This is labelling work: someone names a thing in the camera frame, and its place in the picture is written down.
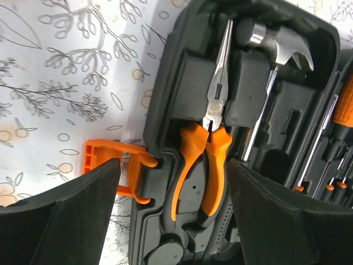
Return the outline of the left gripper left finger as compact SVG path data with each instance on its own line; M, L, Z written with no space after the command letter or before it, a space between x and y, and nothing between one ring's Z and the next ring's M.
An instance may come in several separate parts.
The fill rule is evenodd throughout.
M1 264L99 264L120 174L112 158L1 207Z

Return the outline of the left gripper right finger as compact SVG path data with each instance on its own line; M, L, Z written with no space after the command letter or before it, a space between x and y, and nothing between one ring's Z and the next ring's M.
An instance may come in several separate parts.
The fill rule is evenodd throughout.
M299 194L235 159L227 177L245 264L352 264L352 209Z

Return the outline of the large black orange screwdriver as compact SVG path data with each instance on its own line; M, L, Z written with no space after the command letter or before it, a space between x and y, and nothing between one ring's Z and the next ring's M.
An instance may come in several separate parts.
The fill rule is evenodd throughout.
M304 186L302 185L302 182L304 180L304 178L307 175L308 169L312 163L312 159L314 157L315 151L317 149L318 146L318 142L321 138L321 135L323 133L323 131L327 128L329 122L330 122L330 118L333 114L334 108L336 106L336 103L338 101L339 96L337 94L333 95L332 100L330 101L329 105L328 105L328 109L325 111L324 116L323 116L323 120L320 124L317 136L314 139L314 144L313 144L313 148L311 149L309 156L308 156L308 160L304 166L303 172L299 178L299 181L295 187L295 191L302 193L304 191Z

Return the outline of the small precision screwdriver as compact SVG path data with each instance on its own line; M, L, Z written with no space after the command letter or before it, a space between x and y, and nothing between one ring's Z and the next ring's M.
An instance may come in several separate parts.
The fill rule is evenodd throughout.
M348 166L346 168L346 171L344 173L342 180L337 182L338 189L336 191L335 198L334 198L335 205L339 205L341 203L342 198L346 192L346 189L347 189L346 180L348 178L351 166L352 166L352 157L350 158L350 161L348 163Z
M340 163L336 169L336 172L335 174L331 177L331 179L329 180L329 182L326 184L325 186L325 189L323 191L323 194L321 196L321 201L325 202L325 203L328 203L330 202L331 198L332 198L332 195L334 193L334 190L335 190L335 187L334 187L334 181L335 181L335 178L339 175L340 173L340 170L345 162L345 159L347 157L347 153L348 153L348 150L345 149L345 152L344 152L344 156L341 158L340 160Z

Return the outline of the orange handled long-nose pliers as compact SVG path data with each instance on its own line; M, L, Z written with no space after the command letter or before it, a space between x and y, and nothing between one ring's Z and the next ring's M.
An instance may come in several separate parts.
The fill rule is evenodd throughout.
M223 110L228 99L228 62L231 49L233 20L227 20L216 60L216 68L207 91L207 108L202 120L191 123L180 131L181 165L172 181L165 199L163 219L166 230L172 231L177 224L179 195L186 176L197 159L207 154L208 179L205 194L199 208L202 227L208 227L215 219L226 190L225 162L232 135L222 125Z

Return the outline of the black plastic tool case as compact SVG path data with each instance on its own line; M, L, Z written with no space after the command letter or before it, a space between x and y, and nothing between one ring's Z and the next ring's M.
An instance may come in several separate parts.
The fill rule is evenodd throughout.
M351 63L338 68L338 30L286 1L192 1L168 36L149 105L144 141L155 165L140 166L137 194L144 202L132 201L127 264L245 264L227 176L215 219L208 227L200 225L199 208L208 179L203 155L184 181L175 229L167 231L167 222L163 219L167 192L181 165L180 131L198 123L205 112L207 85L216 67L214 57L227 20L233 20L228 101L235 97L239 84L249 78L250 67L255 66L258 75L260 69L266 69L266 59L235 41L237 24L243 18L253 18L269 26L283 25L299 33L308 42L314 69L297 68L294 60L280 68L248 163L237 159L248 129L226 125L223 116L222 124L232 135L227 163L235 159L295 191L324 113L333 95L340 95L352 71ZM298 192L318 201L329 180L325 177L313 198L319 171L324 168L323 154L333 128L333 117L334 111L302 182L304 191ZM329 170L338 165L345 149L348 153L343 166L347 168L352 157L352 142L347 140L349 133L345 147L340 148Z

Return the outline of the small black handled hammer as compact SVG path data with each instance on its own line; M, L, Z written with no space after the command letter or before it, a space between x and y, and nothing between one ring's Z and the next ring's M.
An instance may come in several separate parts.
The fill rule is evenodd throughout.
M235 41L266 59L266 69L260 69L259 75L255 66L249 68L249 78L239 84L224 114L226 125L248 129L237 153L237 159L248 163L280 68L289 60L294 60L297 68L310 71L314 64L307 40L283 25L269 26L253 18L243 18L237 24Z

